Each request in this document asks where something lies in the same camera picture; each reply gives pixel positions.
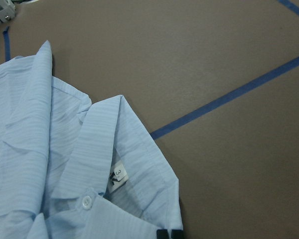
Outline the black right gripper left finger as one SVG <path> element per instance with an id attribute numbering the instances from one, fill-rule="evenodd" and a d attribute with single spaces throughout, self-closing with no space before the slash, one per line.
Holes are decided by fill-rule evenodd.
<path id="1" fill-rule="evenodd" d="M 160 229 L 156 231 L 156 238 L 157 239 L 168 239 L 168 230 L 167 229 Z"/>

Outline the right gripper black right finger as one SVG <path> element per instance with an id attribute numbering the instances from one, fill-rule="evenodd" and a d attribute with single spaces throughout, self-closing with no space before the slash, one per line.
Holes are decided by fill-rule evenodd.
<path id="1" fill-rule="evenodd" d="M 184 239 L 183 230 L 171 230 L 171 239 Z"/>

